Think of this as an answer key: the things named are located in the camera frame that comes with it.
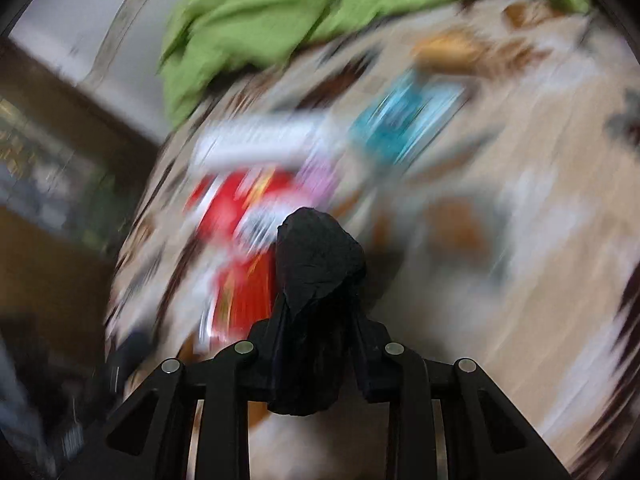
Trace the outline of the purple wrapper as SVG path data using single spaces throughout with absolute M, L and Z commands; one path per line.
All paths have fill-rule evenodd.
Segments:
M 296 172 L 297 185 L 314 205 L 326 204 L 340 183 L 336 163 L 326 156 L 311 156 Z

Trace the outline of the teal tissue packet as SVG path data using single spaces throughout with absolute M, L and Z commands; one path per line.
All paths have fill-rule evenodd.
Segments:
M 407 167 L 472 94 L 462 79 L 407 70 L 354 121 L 350 134 L 380 165 Z

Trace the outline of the black bag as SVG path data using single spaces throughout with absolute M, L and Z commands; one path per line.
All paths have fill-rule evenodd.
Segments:
M 309 416 L 334 404 L 352 368 L 355 320 L 368 284 L 360 244 L 329 214 L 299 208 L 278 227 L 284 323 L 273 353 L 273 413 Z

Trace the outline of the dark wooden door frame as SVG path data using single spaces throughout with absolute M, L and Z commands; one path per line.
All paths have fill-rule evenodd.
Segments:
M 1 41 L 1 312 L 92 365 L 156 146 Z

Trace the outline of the long white medicine box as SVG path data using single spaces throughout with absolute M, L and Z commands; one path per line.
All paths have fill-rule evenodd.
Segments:
M 194 145 L 190 168 L 300 167 L 311 157 L 333 156 L 340 145 L 341 128 L 326 113 L 243 115 L 207 125 Z

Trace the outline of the brown cardboard box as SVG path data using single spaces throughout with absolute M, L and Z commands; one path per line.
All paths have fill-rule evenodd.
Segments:
M 472 74 L 488 50 L 485 41 L 464 30 L 440 32 L 413 48 L 416 65 L 436 73 Z

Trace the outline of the red box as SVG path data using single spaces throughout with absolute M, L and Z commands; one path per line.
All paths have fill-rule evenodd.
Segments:
M 278 166 L 206 174 L 198 182 L 188 200 L 189 207 L 204 208 L 196 238 L 221 252 L 221 262 L 209 273 L 199 352 L 244 339 L 254 323 L 270 318 L 278 293 L 278 227 L 308 198 L 296 173 Z

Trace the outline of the leaf pattern bed blanket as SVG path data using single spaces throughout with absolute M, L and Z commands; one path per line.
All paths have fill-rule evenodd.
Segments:
M 472 74 L 414 62 L 422 39 L 488 45 Z M 355 119 L 407 70 L 462 79 L 465 106 L 407 167 L 375 162 Z M 476 0 L 373 24 L 292 61 L 222 82 L 168 138 L 122 245 L 105 319 L 118 348 L 154 349 L 132 391 L 198 351 L 210 271 L 188 206 L 190 159 L 212 122 L 320 112 L 341 128 L 340 183 L 322 205 L 363 248 L 366 310 L 430 359 L 472 356 L 575 479 L 610 478 L 639 422 L 639 64 L 601 10 Z

